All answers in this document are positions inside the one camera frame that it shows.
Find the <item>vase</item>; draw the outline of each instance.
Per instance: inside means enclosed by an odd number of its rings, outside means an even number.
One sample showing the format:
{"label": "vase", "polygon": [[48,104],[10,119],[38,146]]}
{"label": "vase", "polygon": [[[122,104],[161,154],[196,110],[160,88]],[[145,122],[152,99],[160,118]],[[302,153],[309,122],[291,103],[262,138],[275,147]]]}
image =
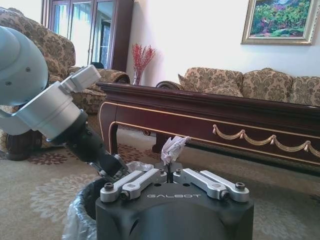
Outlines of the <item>vase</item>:
{"label": "vase", "polygon": [[133,85],[140,85],[141,75],[137,71],[133,73]]}

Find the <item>floor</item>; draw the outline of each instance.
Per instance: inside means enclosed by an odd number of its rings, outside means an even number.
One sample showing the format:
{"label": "floor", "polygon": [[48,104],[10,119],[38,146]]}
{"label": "floor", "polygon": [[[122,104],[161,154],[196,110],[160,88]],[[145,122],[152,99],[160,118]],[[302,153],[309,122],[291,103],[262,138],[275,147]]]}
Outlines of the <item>floor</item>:
{"label": "floor", "polygon": [[[128,162],[155,163],[152,136],[118,131],[120,155]],[[186,147],[184,167],[207,169],[244,182],[254,200],[255,240],[319,240],[320,177]],[[0,234],[3,240],[60,240],[66,211],[96,171],[64,148],[20,162],[0,153]]]}

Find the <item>glass cabinet door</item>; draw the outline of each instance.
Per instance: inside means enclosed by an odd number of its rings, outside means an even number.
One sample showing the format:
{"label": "glass cabinet door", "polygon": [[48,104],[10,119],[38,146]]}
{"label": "glass cabinet door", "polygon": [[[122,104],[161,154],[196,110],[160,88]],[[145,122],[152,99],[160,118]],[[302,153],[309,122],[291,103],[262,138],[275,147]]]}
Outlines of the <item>glass cabinet door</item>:
{"label": "glass cabinet door", "polygon": [[94,20],[92,60],[101,68],[108,68],[108,53],[111,33],[111,21],[114,12],[113,1],[99,1],[96,5]]}
{"label": "glass cabinet door", "polygon": [[59,0],[52,4],[51,29],[54,33],[68,38],[69,1]]}
{"label": "glass cabinet door", "polygon": [[76,66],[88,65],[92,2],[72,3],[70,40],[75,49]]}

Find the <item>gold picture frame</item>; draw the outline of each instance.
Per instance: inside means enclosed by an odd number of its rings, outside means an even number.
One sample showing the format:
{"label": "gold picture frame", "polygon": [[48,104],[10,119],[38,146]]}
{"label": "gold picture frame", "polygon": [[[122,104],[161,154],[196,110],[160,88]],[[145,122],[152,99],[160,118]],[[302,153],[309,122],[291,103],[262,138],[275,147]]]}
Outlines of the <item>gold picture frame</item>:
{"label": "gold picture frame", "polygon": [[249,0],[241,44],[311,45],[320,0]]}

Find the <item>cabinet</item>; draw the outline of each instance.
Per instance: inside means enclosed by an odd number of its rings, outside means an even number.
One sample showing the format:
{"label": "cabinet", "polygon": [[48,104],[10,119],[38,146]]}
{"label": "cabinet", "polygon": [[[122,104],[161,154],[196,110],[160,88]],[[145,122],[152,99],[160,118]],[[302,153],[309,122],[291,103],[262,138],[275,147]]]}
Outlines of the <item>cabinet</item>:
{"label": "cabinet", "polygon": [[126,71],[133,0],[47,0],[42,23],[72,41],[75,64]]}

